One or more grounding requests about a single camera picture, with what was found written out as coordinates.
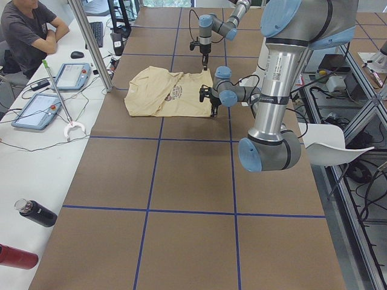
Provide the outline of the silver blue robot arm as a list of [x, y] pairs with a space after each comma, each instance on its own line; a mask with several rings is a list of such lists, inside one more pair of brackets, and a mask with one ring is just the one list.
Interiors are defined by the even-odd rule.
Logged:
[[237, 34], [237, 28], [243, 16], [251, 7], [251, 0], [231, 1], [235, 4], [232, 14], [226, 21], [220, 20], [215, 14], [204, 14], [198, 19], [199, 36], [190, 43], [190, 50], [200, 48], [202, 54], [202, 66], [207, 70], [209, 54], [212, 48], [212, 32], [221, 35], [227, 40], [233, 40]]
[[230, 68], [221, 66], [213, 86], [201, 89], [201, 98], [209, 98], [214, 109], [238, 102], [250, 105], [255, 123], [238, 145], [243, 168], [249, 172], [284, 170], [299, 161], [299, 139], [282, 120], [302, 55], [306, 50], [350, 42], [357, 9], [357, 1], [270, 1], [261, 18], [261, 33], [268, 48], [262, 86], [234, 85]]

